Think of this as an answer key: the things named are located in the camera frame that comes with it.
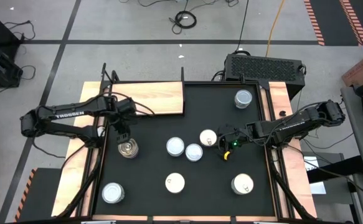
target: white can lid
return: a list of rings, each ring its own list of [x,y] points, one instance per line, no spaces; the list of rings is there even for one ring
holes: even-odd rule
[[[106,203],[116,203],[121,199],[122,195],[123,189],[117,183],[106,184],[102,190],[102,198]]]
[[[217,135],[210,129],[203,130],[199,135],[200,143],[204,146],[213,146],[217,141]]]
[[[203,153],[201,146],[198,144],[190,144],[186,149],[186,156],[192,162],[196,162],[201,159]]]
[[[181,138],[173,137],[166,144],[168,153],[179,156],[184,151],[184,142]]]
[[[247,174],[239,174],[233,180],[233,185],[241,194],[250,193],[253,190],[253,180]]]
[[[247,105],[252,101],[252,94],[248,90],[239,90],[236,95],[238,103]]]
[[[179,173],[172,173],[165,180],[167,190],[174,194],[182,191],[185,184],[184,178]]]

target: wooden frame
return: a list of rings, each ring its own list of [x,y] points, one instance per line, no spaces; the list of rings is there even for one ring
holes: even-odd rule
[[[85,101],[89,97],[93,97],[98,94],[100,89],[100,82],[85,82],[82,90],[82,95],[80,101]],[[292,109],[289,102],[288,92],[286,90],[286,85],[283,82],[270,82],[270,94],[272,101],[272,108],[276,119],[280,118],[280,111],[285,111],[286,115],[292,113]],[[261,95],[263,100],[263,108],[265,112],[265,118],[270,120],[270,107],[267,102],[266,91],[261,89]],[[93,118],[87,116],[78,117],[75,120],[76,126],[85,126],[93,123]],[[70,141],[68,147],[67,156],[73,153],[80,145],[81,141],[78,139],[73,139]],[[294,147],[300,149],[299,141],[294,139],[290,142]],[[307,209],[307,211],[314,217],[316,217],[316,211],[314,207],[313,198],[311,195],[308,178],[306,175],[306,169],[304,167],[304,160],[299,152],[292,149],[284,149],[283,157],[285,160],[285,169],[288,176],[288,183],[290,189],[295,194],[296,198],[300,203]],[[52,211],[52,215],[58,215],[63,209],[68,205],[68,203],[73,199],[73,196],[77,193],[80,188],[80,183],[82,182],[82,175],[87,159],[87,150],[82,150],[77,158],[73,158],[68,162],[59,183],[59,189],[57,191],[57,196],[55,198],[55,203]],[[95,156],[92,157],[92,162],[95,162]],[[87,193],[85,194],[85,200],[83,203],[82,216],[88,215],[88,206],[91,197],[91,186]],[[282,190],[278,188],[279,198],[281,202],[281,211],[283,217],[288,217],[288,209],[286,206],[285,195]],[[298,218],[299,215],[295,211],[295,217]],[[94,219],[97,220],[147,220],[146,216],[124,216],[124,215],[94,215]],[[276,221],[276,217],[236,217],[237,221],[262,221],[271,222]],[[230,221],[230,217],[208,217],[208,216],[187,216],[187,217],[164,217],[164,216],[154,216],[154,221],[176,221],[176,220],[191,220],[191,221]]]

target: concrete floor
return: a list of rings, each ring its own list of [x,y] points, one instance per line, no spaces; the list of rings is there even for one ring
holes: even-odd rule
[[[267,40],[271,25],[281,0],[250,0],[244,40]],[[229,8],[224,1],[194,11],[197,26],[183,30],[181,35],[171,32],[168,17],[174,17],[184,4],[161,2],[151,7],[141,7],[136,0],[121,4],[117,0],[0,0],[2,22],[24,22],[31,20],[35,26],[36,40],[62,40],[72,9],[80,3],[70,40],[237,40],[240,35],[245,0]],[[201,0],[190,0],[189,8],[201,4]],[[29,26],[17,27],[14,31],[32,35]],[[316,40],[303,1],[286,0],[280,14],[273,40]],[[19,117],[35,108],[42,97],[53,63],[59,56],[58,44],[25,44],[17,54],[20,66],[33,65],[36,77],[23,80],[19,88],[0,94],[0,209],[6,197],[26,138],[19,131]],[[59,63],[47,105],[76,102],[83,82],[98,81],[104,62],[108,70],[115,69],[121,80],[178,80],[181,67],[185,68],[186,80],[210,80],[222,68],[227,53],[233,52],[235,44],[139,44],[96,45],[68,44]],[[266,45],[242,45],[255,56],[264,56]],[[341,75],[363,58],[362,47],[323,47],[319,45],[272,45],[269,57],[302,60],[308,74],[300,106],[315,101],[332,99],[340,101]],[[25,76],[31,75],[25,70]],[[297,99],[292,107],[297,107]],[[64,121],[72,124],[70,119]],[[319,139],[309,139],[317,146],[328,146],[352,133],[348,121],[342,127],[320,128]],[[48,151],[65,155],[68,139],[42,136],[36,141]],[[302,142],[304,151],[308,147]],[[358,155],[354,138],[324,150],[341,152],[346,158]],[[62,159],[46,156],[32,147],[27,159],[6,221],[12,221],[21,199],[29,172],[35,167],[60,167]],[[317,205],[320,217],[329,221],[351,220],[345,207],[328,209]]]

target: yellow cable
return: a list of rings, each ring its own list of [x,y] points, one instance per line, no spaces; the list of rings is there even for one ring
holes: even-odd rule
[[[270,49],[271,36],[273,35],[273,30],[274,30],[276,21],[278,20],[278,16],[280,15],[280,12],[281,12],[281,9],[282,9],[282,6],[283,6],[284,2],[285,2],[285,0],[282,0],[281,5],[278,8],[278,12],[276,13],[276,17],[275,17],[275,20],[274,20],[274,23],[273,23],[273,27],[271,28],[271,31],[270,31],[270,36],[268,37],[266,57],[268,55],[268,50]]]

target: tin can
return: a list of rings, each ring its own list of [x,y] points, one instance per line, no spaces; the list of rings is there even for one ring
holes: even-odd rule
[[[138,145],[134,139],[119,144],[118,150],[123,157],[128,159],[132,159],[138,155]]]
[[[186,156],[189,161],[196,162],[202,158],[204,151],[198,144],[190,144],[186,149]]]
[[[120,184],[109,183],[106,184],[102,190],[102,199],[106,203],[118,203],[125,197],[125,190]]]
[[[200,133],[199,140],[204,146],[213,146],[217,141],[217,135],[214,131],[206,129]]]
[[[179,137],[173,137],[167,141],[166,148],[171,156],[180,156],[184,152],[184,141]]]
[[[164,184],[170,193],[178,194],[184,189],[186,181],[181,174],[172,173],[166,177]]]
[[[253,190],[253,180],[247,174],[239,174],[232,179],[231,188],[237,195],[245,195]]]
[[[248,90],[239,90],[235,95],[235,106],[239,109],[245,109],[252,102],[252,94]]]

